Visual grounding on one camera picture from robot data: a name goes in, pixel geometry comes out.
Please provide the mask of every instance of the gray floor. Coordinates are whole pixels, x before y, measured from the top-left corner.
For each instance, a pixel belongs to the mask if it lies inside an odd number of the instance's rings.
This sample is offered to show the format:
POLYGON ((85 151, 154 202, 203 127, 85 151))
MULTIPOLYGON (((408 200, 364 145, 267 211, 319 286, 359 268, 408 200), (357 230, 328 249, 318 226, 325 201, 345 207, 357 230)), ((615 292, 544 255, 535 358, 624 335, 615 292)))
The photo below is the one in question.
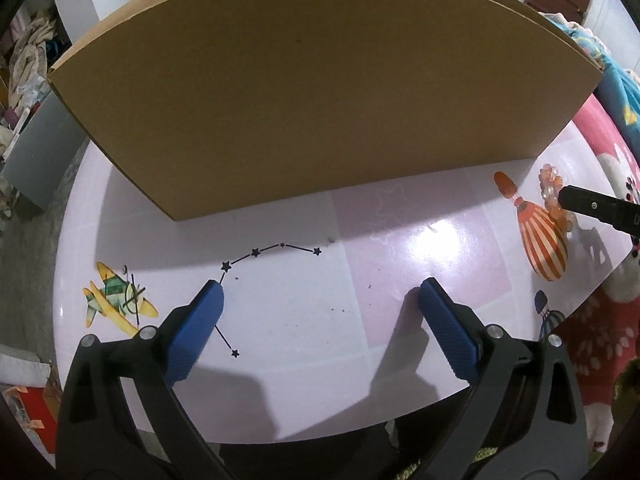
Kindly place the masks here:
POLYGON ((53 274, 66 201, 88 141, 66 170, 46 211, 21 196, 2 233, 0 343, 55 362, 52 328, 53 274))

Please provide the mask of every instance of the white table surface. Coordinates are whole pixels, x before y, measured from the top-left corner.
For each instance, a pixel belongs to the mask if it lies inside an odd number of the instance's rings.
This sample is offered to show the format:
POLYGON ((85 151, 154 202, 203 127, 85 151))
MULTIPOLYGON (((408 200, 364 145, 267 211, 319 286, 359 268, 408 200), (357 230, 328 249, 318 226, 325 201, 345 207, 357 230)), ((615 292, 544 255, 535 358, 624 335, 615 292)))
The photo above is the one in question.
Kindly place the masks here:
MULTIPOLYGON (((188 304, 223 262, 225 309, 190 377, 174 387, 209 442, 300 440, 404 415, 466 386, 453 375, 415 307, 412 289, 435 276, 485 324, 537 339, 533 297, 574 311, 630 250, 628 235, 578 216, 568 263, 548 282, 527 260, 516 208, 494 184, 503 171, 524 200, 543 205, 538 173, 613 195, 570 123, 536 160, 424 174, 173 222, 94 146, 76 177, 60 235, 54 332, 64 383, 86 333, 126 337, 107 318, 85 328, 83 287, 96 262, 126 265, 159 317, 188 304), (279 244, 296 246, 281 247, 279 244), (318 249, 319 254, 312 252, 318 249)), ((134 324, 135 316, 129 317, 134 324)), ((151 430, 125 382, 139 428, 151 430)))

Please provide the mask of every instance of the pink blanket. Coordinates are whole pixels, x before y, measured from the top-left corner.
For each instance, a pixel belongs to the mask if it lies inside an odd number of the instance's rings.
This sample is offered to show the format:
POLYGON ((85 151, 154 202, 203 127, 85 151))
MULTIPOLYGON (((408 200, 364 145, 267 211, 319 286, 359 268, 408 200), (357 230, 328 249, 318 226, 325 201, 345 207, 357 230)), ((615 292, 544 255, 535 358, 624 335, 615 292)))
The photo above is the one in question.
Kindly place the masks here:
MULTIPOLYGON (((640 169, 616 126, 591 95, 574 123, 600 161, 616 196, 640 203, 640 169)), ((636 356, 640 320, 640 240, 630 254, 556 330, 566 343, 587 415, 591 450, 604 452, 613 425, 611 400, 617 376, 636 356)))

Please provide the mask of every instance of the airplane sticker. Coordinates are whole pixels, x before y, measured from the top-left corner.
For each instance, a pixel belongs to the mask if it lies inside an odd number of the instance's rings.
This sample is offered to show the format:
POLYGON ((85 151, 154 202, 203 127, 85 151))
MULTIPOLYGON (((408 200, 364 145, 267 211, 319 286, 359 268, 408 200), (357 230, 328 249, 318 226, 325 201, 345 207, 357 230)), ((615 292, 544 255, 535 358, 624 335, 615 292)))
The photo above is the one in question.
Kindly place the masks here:
POLYGON ((95 313, 100 312, 125 334, 133 337, 140 328, 140 315, 158 317, 156 308, 142 296, 145 287, 135 283, 133 274, 129 281, 126 266, 123 272, 125 278, 113 272, 104 263, 97 262, 95 266, 104 287, 98 288, 94 282, 90 282, 89 288, 82 289, 87 300, 84 324, 87 328, 94 322, 95 313), (136 326, 127 319, 127 316, 132 315, 136 316, 136 326))

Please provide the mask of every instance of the orange striped hot air balloon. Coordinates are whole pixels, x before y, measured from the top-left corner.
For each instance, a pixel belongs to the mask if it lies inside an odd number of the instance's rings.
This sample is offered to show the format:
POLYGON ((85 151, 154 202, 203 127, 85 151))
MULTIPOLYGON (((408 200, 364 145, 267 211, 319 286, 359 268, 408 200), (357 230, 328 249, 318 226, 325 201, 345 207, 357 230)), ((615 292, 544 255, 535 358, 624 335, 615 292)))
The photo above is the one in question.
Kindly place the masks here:
POLYGON ((494 174, 495 185, 518 211, 518 227, 525 254, 534 272, 549 282, 566 270, 566 235, 549 213, 518 194, 518 187, 503 172, 494 174))

